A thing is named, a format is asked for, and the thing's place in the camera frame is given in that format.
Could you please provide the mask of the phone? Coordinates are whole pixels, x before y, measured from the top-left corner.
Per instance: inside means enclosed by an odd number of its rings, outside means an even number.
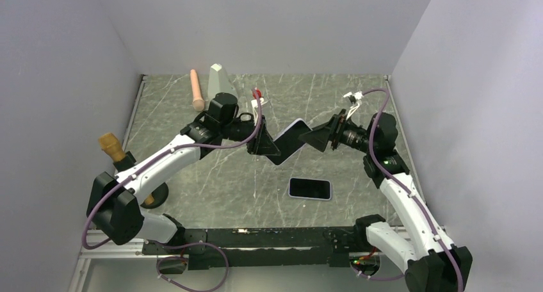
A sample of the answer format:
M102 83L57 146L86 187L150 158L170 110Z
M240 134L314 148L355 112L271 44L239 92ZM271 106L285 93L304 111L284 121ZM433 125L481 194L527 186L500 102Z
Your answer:
M281 165L305 145L305 142L299 140L299 136L309 131L311 131L311 128L303 119L295 119L273 141L280 154L278 156L267 156L268 160L274 165Z

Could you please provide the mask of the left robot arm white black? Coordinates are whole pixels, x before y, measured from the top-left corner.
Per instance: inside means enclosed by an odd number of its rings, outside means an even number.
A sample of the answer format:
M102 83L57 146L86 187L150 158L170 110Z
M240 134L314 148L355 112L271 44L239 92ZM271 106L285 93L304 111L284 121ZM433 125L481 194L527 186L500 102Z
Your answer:
M142 210L144 200L178 171L206 157L215 149L247 146L251 155L278 155L266 129L263 107L268 100L253 89L253 113L240 113L238 99L218 93L207 110L181 129L174 139L142 162L115 175L101 173L93 181L85 227L94 224L107 240L124 245L134 238L148 239L169 254L186 242L185 228L170 215Z

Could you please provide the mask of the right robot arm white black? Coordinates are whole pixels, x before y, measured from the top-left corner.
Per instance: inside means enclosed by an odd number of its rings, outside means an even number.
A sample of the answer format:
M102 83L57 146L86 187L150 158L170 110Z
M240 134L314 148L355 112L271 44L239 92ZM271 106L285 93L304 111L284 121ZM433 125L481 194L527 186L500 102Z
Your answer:
M413 176L396 150L396 119L376 113L364 128L351 121L345 110L300 140L318 151L340 145L365 154L364 170L391 203L408 239L400 236L380 215L358 218L354 245L363 251L375 247L400 270L409 291L464 291L473 262L467 247L459 247L446 234L423 202Z

